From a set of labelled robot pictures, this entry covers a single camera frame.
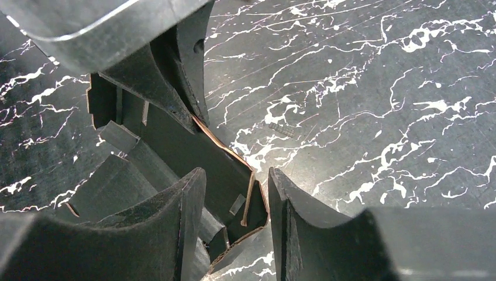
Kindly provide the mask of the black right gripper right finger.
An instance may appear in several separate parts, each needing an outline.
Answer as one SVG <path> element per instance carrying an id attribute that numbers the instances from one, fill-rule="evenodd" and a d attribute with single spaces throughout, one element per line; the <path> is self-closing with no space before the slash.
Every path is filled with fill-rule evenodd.
<path id="1" fill-rule="evenodd" d="M 368 207 L 348 217 L 268 173 L 278 280 L 494 280 L 495 212 Z"/>

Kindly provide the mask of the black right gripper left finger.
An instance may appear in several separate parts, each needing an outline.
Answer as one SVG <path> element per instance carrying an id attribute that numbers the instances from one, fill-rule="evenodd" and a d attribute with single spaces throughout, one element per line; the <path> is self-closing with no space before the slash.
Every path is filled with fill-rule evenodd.
<path id="1" fill-rule="evenodd" d="M 195 250 L 206 191 L 197 167 L 94 224 L 1 215 L 2 280 L 200 280 Z"/>

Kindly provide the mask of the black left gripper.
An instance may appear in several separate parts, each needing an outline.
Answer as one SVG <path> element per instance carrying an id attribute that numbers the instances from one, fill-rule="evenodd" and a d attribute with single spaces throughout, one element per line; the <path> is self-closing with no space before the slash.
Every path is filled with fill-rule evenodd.
<path id="1" fill-rule="evenodd" d="M 1 1 L 1 12 L 66 68 L 77 73 L 100 71 L 109 82 L 160 108 L 195 134 L 191 113 L 209 125 L 204 53 L 214 3 Z M 169 42 L 176 52 L 178 92 L 148 44 L 174 25 Z"/>

